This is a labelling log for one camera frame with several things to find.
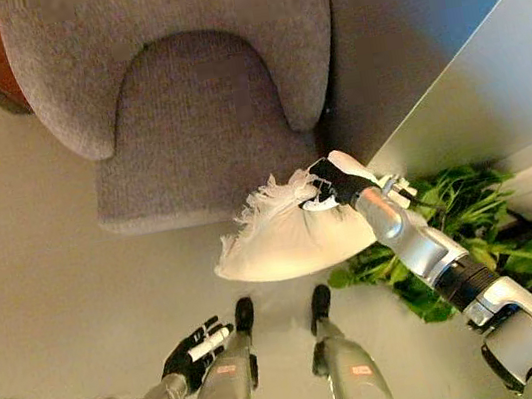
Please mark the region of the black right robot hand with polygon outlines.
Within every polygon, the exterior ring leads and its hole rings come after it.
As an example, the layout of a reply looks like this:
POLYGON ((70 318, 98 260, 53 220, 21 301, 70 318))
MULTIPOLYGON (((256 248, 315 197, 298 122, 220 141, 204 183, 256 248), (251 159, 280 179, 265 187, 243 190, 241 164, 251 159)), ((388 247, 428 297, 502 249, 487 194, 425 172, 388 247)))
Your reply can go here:
POLYGON ((379 181, 356 158, 340 150, 332 150, 308 168, 310 184, 315 195, 299 204, 304 211, 331 210, 337 206, 353 205, 368 188, 378 188, 379 181))

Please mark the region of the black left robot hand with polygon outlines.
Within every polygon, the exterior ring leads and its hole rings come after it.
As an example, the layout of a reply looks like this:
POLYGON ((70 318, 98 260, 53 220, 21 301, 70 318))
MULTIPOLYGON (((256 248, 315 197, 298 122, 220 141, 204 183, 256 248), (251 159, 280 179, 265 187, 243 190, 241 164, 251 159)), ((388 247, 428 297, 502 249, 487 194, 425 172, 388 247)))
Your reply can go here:
POLYGON ((206 371, 225 349, 226 340, 234 329, 232 323, 223 324, 217 316, 206 320, 170 353, 165 360, 162 377, 180 375, 186 382, 186 394, 197 392, 206 371))

